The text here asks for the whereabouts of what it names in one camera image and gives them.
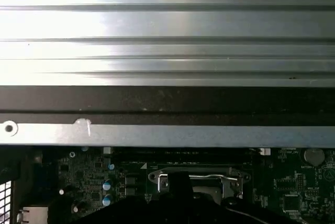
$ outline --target screw hole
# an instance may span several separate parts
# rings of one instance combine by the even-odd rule
[[[12,131],[13,131],[13,127],[12,127],[11,125],[7,125],[7,126],[5,127],[5,131],[6,131],[6,132],[12,132]]]

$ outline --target green circuit board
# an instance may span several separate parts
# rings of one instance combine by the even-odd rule
[[[243,162],[234,167],[248,172],[252,180],[244,185],[243,198],[302,222],[313,217],[326,223],[335,223],[335,150],[322,150],[322,154],[307,149],[271,149],[271,155],[262,155],[257,162]],[[73,197],[86,202],[84,211],[75,213],[80,218],[103,208],[106,195],[116,202],[130,195],[150,200],[157,193],[157,184],[148,175],[165,167],[225,167],[229,163],[206,162],[114,162],[113,154],[102,149],[75,150],[58,161],[60,187],[77,188]],[[108,181],[109,190],[102,185]]]

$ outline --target capacitor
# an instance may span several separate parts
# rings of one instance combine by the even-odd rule
[[[81,210],[83,210],[84,209],[84,207],[85,207],[85,202],[83,202],[83,201],[80,201],[80,202],[78,202],[78,203],[76,203],[76,204],[74,204],[74,206],[73,206],[73,212],[80,212]]]
[[[110,190],[110,188],[111,188],[111,181],[110,180],[106,180],[103,183],[103,190],[108,191],[108,190]]]
[[[83,152],[87,152],[89,150],[89,147],[82,147]]]
[[[318,148],[307,149],[304,153],[305,161],[313,166],[319,166],[325,161],[325,153]]]
[[[109,206],[113,201],[113,197],[110,194],[107,194],[103,199],[103,205],[105,207]]]
[[[114,170],[115,169],[115,165],[114,164],[109,164],[108,165],[108,169],[109,170]]]
[[[60,194],[60,195],[64,195],[64,194],[66,194],[66,193],[72,191],[72,189],[73,189],[73,187],[72,187],[71,185],[67,185],[67,186],[64,187],[64,188],[59,189],[59,194]]]

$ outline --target motherboard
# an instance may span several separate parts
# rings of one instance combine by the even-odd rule
[[[218,203],[222,197],[240,190],[238,197],[299,222],[308,223],[309,218],[314,218],[335,223],[335,150],[143,149],[135,152],[83,147],[67,152],[57,160],[57,167],[57,190],[60,195],[73,199],[72,220],[128,196],[142,196],[150,201],[168,186],[158,174],[186,170],[208,176],[242,174],[243,187],[237,191],[222,187],[215,180],[207,180],[206,186],[194,180],[194,190],[206,190]]]

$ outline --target blue capacitor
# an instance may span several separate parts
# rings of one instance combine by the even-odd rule
[[[114,165],[114,164],[109,164],[109,165],[108,165],[108,169],[110,169],[110,170],[114,170],[114,169],[115,169],[115,165]]]
[[[113,200],[112,196],[110,194],[107,194],[105,196],[105,198],[103,199],[103,205],[105,207],[109,206],[111,204],[112,200]]]
[[[110,188],[111,188],[111,181],[110,180],[106,180],[103,183],[103,190],[108,191],[108,190],[110,190]]]

